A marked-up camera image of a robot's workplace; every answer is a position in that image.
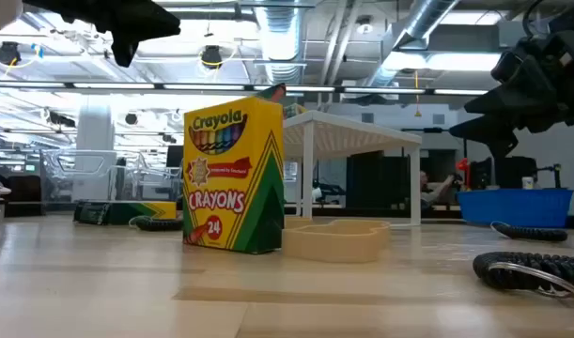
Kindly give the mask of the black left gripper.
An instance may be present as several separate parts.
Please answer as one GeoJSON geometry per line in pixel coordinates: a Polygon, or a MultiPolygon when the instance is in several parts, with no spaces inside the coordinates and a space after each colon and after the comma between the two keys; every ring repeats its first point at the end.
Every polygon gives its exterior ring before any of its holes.
{"type": "MultiPolygon", "coordinates": [[[[23,0],[24,4],[59,14],[67,23],[80,20],[97,25],[96,0],[23,0]]],[[[180,20],[150,0],[109,0],[101,10],[101,32],[110,31],[116,63],[128,67],[136,54],[137,38],[164,38],[180,33],[180,20]]]]}

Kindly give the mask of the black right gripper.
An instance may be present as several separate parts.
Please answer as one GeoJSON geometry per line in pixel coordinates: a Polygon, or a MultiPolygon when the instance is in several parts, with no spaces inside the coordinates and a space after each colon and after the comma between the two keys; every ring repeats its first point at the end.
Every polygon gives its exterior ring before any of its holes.
{"type": "Polygon", "coordinates": [[[514,130],[574,126],[574,30],[522,38],[520,45],[534,60],[524,60],[506,82],[465,104],[468,113],[482,116],[449,129],[452,136],[487,146],[494,158],[518,145],[514,130]],[[496,116],[520,114],[521,122],[496,116]]]}

